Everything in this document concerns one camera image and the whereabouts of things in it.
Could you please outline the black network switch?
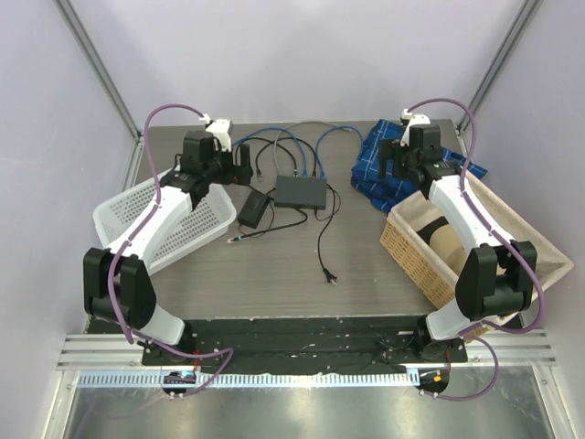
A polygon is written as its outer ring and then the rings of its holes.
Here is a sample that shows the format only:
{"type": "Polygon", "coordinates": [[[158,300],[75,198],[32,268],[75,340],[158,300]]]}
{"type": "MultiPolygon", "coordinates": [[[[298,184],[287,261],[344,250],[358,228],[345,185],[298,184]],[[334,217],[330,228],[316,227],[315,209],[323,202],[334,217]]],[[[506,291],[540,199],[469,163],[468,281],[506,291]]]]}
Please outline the black network switch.
{"type": "Polygon", "coordinates": [[[277,176],[274,206],[290,209],[326,208],[327,180],[324,178],[277,176]]]}

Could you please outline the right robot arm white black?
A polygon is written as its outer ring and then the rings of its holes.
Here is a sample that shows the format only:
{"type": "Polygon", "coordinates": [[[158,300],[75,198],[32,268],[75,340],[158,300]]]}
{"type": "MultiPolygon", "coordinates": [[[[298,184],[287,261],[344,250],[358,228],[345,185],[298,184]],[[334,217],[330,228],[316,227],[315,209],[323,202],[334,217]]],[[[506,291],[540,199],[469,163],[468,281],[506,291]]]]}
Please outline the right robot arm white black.
{"type": "Polygon", "coordinates": [[[473,193],[463,169],[444,159],[438,124],[411,125],[401,139],[382,140],[378,161],[381,176],[390,170],[411,182],[442,213],[466,254],[454,298],[426,315],[422,332],[412,339],[418,358],[435,360],[445,340],[529,308],[538,287],[537,249],[504,230],[473,193]]]}

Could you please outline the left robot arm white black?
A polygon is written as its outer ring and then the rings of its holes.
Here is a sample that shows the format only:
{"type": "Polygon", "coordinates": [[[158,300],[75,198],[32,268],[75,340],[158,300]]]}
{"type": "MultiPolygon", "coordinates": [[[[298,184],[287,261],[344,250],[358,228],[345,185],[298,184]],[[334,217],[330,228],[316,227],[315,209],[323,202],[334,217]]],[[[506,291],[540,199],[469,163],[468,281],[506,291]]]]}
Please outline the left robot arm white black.
{"type": "Polygon", "coordinates": [[[151,276],[220,237],[234,221],[224,187],[249,184],[252,169],[248,146],[233,156],[230,131],[229,120],[217,119],[188,132],[169,171],[102,203],[94,212],[98,227],[116,206],[130,218],[119,237],[83,258],[86,313],[164,343],[164,355],[176,365],[193,358],[195,343],[184,320],[158,304],[151,276]]]}

